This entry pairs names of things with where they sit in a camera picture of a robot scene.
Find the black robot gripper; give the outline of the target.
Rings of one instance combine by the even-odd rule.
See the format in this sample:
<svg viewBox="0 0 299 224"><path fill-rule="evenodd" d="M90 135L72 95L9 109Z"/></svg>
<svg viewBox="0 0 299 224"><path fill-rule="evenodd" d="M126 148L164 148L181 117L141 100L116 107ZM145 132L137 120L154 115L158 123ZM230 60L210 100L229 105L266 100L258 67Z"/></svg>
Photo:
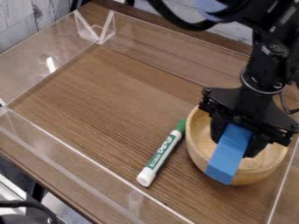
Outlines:
<svg viewBox="0 0 299 224"><path fill-rule="evenodd" d="M268 144L286 146L299 133L299 122L273 100L289 82L280 77L265 79L242 73L238 87L205 87L201 90L198 109L210 118L210 140L218 142L228 124L252 132L242 158L253 158Z"/></svg>

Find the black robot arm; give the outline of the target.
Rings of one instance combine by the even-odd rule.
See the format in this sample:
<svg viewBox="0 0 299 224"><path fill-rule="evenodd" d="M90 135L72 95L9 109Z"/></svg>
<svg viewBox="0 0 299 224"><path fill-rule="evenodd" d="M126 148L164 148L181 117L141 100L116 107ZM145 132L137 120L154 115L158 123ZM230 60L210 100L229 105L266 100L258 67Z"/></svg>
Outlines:
<svg viewBox="0 0 299 224"><path fill-rule="evenodd" d="M198 109L209 114L209 137L213 142L233 123L252 132L245 158L254 157L268 144L286 146L299 133L299 122L288 108L273 97L284 89L299 88L299 0L197 0L200 22L184 21L162 0L146 0L158 14L177 27L205 31L218 24L236 22L252 30L252 53L240 72L241 86L205 87Z"/></svg>

